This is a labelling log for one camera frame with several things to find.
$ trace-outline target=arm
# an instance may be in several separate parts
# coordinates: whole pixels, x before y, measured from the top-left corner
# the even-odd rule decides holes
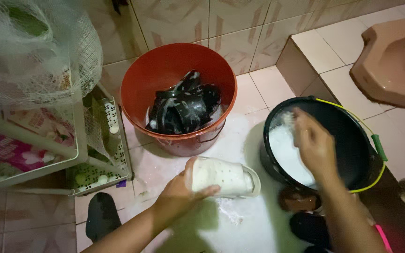
[[[344,253],[386,253],[378,233],[338,175],[334,138],[304,111],[296,109],[294,113],[295,146],[318,183],[333,247]]]
[[[108,234],[84,252],[141,252],[160,232],[178,217],[190,210],[194,204],[220,190],[210,186],[193,193],[186,186],[191,185],[194,158],[188,160],[185,170],[166,185],[156,202],[114,232]]]

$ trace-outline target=person's left hand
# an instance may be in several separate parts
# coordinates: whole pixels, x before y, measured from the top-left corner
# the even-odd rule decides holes
[[[192,157],[187,161],[184,171],[168,182],[152,206],[155,213],[168,222],[172,222],[185,214],[196,202],[220,191],[219,185],[212,185],[199,192],[192,192],[192,173],[195,159],[196,157]]]

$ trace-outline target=white slipper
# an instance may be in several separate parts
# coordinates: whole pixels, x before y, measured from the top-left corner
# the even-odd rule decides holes
[[[192,191],[219,185],[216,197],[251,198],[259,195],[259,176],[240,163],[229,163],[218,158],[198,157],[193,164]]]

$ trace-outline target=white mesh bag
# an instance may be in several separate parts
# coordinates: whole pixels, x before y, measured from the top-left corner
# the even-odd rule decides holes
[[[0,0],[0,109],[71,104],[99,81],[102,58],[80,1]]]

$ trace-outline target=brown squat toilet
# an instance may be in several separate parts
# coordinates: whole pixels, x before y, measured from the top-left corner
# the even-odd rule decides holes
[[[372,100],[405,108],[405,19],[375,24],[362,38],[352,79]]]

